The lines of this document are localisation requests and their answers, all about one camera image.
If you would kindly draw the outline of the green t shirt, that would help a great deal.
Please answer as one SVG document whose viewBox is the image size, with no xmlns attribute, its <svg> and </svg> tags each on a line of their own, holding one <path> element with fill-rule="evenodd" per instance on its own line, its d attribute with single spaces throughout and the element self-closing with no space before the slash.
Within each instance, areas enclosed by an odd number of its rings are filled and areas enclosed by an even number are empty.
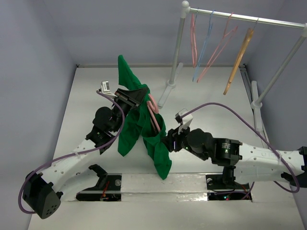
<svg viewBox="0 0 307 230">
<path fill-rule="evenodd" d="M 151 123 L 151 115 L 148 110 L 147 102 L 150 100 L 150 89 L 147 89 L 145 98 L 140 106 L 129 111 L 125 118 L 123 130 L 118 138 L 118 152 L 126 156 L 134 147 L 139 137 L 142 137 L 148 155 L 154 162 L 155 169 L 161 179 L 166 179 L 172 161 L 169 158 L 169 151 L 162 143 L 161 138 L 166 136 L 166 125 L 160 114 L 154 117 L 160 128 L 160 132 L 154 131 Z"/>
</svg>

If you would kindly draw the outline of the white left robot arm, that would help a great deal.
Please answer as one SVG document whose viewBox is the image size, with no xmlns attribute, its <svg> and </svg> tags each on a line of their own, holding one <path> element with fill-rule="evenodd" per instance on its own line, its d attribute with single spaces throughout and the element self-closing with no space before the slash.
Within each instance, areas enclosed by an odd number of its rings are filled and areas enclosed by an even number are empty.
<svg viewBox="0 0 307 230">
<path fill-rule="evenodd" d="M 41 219 L 50 217 L 61 205 L 64 184 L 86 168 L 95 172 L 89 180 L 93 188 L 105 188 L 107 172 L 89 163 L 111 147 L 122 132 L 127 115 L 140 107 L 147 92 L 146 86 L 135 90 L 117 89 L 115 93 L 103 86 L 97 90 L 112 107 L 104 106 L 96 111 L 92 130 L 72 153 L 39 166 L 25 177 L 18 194 L 19 209 L 37 214 Z"/>
</svg>

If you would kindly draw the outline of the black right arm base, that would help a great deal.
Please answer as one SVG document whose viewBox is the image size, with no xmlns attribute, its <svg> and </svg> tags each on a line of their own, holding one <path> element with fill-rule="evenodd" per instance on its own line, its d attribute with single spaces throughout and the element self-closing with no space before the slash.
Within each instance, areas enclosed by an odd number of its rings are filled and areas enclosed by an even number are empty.
<svg viewBox="0 0 307 230">
<path fill-rule="evenodd" d="M 250 185 L 236 182 L 235 166 L 224 167 L 222 173 L 207 174 L 207 196 L 209 201 L 252 201 Z"/>
</svg>

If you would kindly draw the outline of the pink plastic hanger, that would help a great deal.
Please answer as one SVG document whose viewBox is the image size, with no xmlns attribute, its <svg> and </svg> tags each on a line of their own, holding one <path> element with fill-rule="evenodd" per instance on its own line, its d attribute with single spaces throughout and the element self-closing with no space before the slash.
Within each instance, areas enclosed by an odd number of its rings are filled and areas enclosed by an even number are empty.
<svg viewBox="0 0 307 230">
<path fill-rule="evenodd" d="M 149 97 L 149 100 L 146 103 L 147 103 L 148 111 L 151 116 L 151 124 L 153 126 L 154 131 L 156 133 L 159 133 L 161 129 L 160 129 L 157 119 L 155 118 L 155 115 L 159 113 L 158 105 L 151 94 L 148 94 L 148 97 Z"/>
</svg>

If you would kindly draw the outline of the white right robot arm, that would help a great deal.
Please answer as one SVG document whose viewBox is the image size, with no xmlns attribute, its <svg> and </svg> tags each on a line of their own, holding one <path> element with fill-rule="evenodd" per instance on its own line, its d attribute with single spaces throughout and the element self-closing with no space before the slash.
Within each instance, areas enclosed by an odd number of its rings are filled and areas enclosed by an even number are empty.
<svg viewBox="0 0 307 230">
<path fill-rule="evenodd" d="M 301 188 L 307 186 L 307 149 L 278 151 L 255 147 L 238 140 L 214 138 L 211 133 L 197 128 L 179 132 L 169 130 L 161 139 L 169 152 L 182 149 L 199 159 L 223 168 L 218 182 L 226 188 L 237 183 L 249 182 L 289 182 Z"/>
</svg>

